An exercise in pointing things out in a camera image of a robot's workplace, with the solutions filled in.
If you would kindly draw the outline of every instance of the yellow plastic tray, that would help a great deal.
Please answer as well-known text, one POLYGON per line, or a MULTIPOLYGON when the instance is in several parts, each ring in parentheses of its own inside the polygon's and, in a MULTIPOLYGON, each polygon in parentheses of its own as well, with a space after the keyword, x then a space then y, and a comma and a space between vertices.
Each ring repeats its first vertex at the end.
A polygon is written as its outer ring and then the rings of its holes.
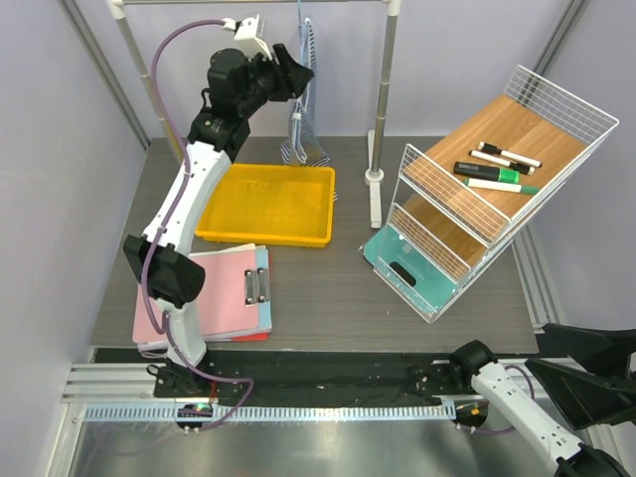
POLYGON ((336 171, 234 164, 197 227, 209 241, 323 247, 331 240, 336 171))

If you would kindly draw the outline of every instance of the gray table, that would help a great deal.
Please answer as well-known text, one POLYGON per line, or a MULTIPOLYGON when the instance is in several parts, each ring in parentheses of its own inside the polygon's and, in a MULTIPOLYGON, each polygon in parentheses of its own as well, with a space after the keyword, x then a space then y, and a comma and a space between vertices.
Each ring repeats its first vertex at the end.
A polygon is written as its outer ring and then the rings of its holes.
MULTIPOLYGON (((388 138, 383 168, 385 213, 404 145, 421 150, 437 138, 388 138)), ((278 163, 279 138, 251 138, 240 162, 278 163)), ((433 325, 410 309, 363 259, 358 248, 373 234, 369 191, 363 182, 366 138, 325 138, 336 169, 339 201, 334 234, 324 249, 270 247, 273 332, 267 342, 220 343, 219 349, 450 352, 479 339, 502 353, 532 353, 537 344, 512 252, 507 250, 433 325)), ((177 165, 163 140, 152 143, 125 233, 140 234, 161 205, 177 165)), ((215 249, 195 239, 193 251, 215 249)), ((92 344, 133 346, 136 286, 125 258, 117 255, 92 344)))

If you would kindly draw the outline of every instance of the clipboard clip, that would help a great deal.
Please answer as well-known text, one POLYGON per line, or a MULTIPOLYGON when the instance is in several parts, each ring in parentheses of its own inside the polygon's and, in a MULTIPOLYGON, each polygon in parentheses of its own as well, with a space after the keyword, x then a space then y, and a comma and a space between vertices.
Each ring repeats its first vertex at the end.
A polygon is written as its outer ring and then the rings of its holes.
POLYGON ((245 306, 269 301, 269 268, 245 271, 245 306))

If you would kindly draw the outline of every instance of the pink folder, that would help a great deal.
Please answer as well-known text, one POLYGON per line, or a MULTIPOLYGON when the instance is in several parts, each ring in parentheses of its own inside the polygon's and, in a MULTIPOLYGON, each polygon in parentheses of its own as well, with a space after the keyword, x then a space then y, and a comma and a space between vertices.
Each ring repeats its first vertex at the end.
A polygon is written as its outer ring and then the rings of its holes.
MULTIPOLYGON (((255 250, 227 253, 202 253, 191 259, 206 271, 206 281, 197 298, 201 334, 244 336, 254 333, 258 326, 258 307, 245 306, 245 271, 256 269, 255 250)), ((152 303, 157 319, 161 312, 152 303)), ((135 322, 132 341, 137 344, 163 344, 165 336, 159 336, 150 324, 150 318, 141 298, 141 286, 137 290, 135 322)))

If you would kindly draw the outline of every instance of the white wall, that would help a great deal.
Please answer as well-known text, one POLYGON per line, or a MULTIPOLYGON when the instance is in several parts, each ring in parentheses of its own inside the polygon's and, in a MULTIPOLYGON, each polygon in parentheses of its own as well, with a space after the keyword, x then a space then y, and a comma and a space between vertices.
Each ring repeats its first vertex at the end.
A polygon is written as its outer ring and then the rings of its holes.
POLYGON ((42 476, 143 152, 56 2, 0 15, 0 462, 42 476))
MULTIPOLYGON (((621 121, 539 212, 535 231, 566 323, 636 328, 636 43, 633 0, 590 2, 549 78, 621 121)), ((636 472, 636 430, 622 455, 636 472)))
MULTIPOLYGON (((162 135, 105 0, 79 0, 88 21, 151 137, 162 135)), ((445 134, 501 92, 517 64, 533 67, 565 0, 403 0, 390 110, 389 135, 445 134)), ((364 135, 373 125, 386 6, 375 2, 304 3, 314 21, 319 60, 317 130, 320 135, 364 135)), ((215 4, 130 6, 129 20, 150 62, 161 40, 202 18, 266 20, 269 44, 296 55, 296 6, 215 4)), ((160 67, 162 88, 181 133, 201 107, 210 55, 232 45, 218 27, 184 35, 160 67)), ((269 105, 251 122, 253 135, 286 135, 287 105, 269 105)))

